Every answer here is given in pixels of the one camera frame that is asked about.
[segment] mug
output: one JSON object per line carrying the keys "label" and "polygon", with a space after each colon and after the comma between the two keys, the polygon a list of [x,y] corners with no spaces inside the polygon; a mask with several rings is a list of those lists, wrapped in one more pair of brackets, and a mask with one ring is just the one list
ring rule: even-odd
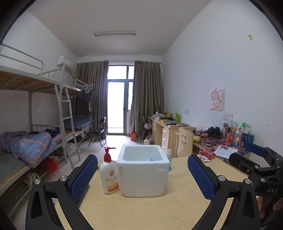
{"label": "mug", "polygon": [[143,141],[143,143],[144,143],[144,144],[150,144],[150,140],[145,139],[145,140]]}

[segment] brown curtain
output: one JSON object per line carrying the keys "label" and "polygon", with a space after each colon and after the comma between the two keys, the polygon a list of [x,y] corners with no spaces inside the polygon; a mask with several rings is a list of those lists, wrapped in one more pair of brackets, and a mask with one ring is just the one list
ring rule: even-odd
{"label": "brown curtain", "polygon": [[97,61],[80,63],[76,68],[75,78],[93,84],[96,100],[92,100],[90,112],[89,102],[82,100],[81,96],[75,96],[72,100],[72,112],[74,116],[92,116],[94,128],[103,117],[107,117],[108,66],[108,61]]}
{"label": "brown curtain", "polygon": [[130,114],[130,130],[138,130],[138,121],[155,111],[163,113],[163,93],[160,64],[136,61],[134,68],[133,100]]}

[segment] pink poster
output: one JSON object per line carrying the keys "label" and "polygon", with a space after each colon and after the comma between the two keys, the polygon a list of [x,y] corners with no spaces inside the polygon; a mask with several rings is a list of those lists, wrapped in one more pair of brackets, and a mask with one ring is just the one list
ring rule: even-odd
{"label": "pink poster", "polygon": [[215,89],[209,95],[209,109],[222,110],[222,90]]}

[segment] styrofoam box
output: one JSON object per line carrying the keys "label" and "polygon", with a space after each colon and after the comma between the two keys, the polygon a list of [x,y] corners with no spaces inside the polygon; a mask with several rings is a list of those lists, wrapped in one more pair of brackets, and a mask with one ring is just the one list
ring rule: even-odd
{"label": "styrofoam box", "polygon": [[123,145],[117,166],[119,187],[124,196],[163,195],[169,160],[159,145]]}

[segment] air conditioner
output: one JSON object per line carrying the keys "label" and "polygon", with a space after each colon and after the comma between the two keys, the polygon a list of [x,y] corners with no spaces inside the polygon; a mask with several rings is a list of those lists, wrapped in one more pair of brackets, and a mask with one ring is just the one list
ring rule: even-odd
{"label": "air conditioner", "polygon": [[68,58],[66,58],[65,56],[60,56],[60,57],[58,58],[57,65],[58,65],[59,67],[62,67],[63,65],[65,65],[65,67],[66,67],[68,70],[70,70],[70,71],[72,71],[72,70],[74,69],[74,67],[75,67],[75,64],[72,63],[72,62],[71,62]]}

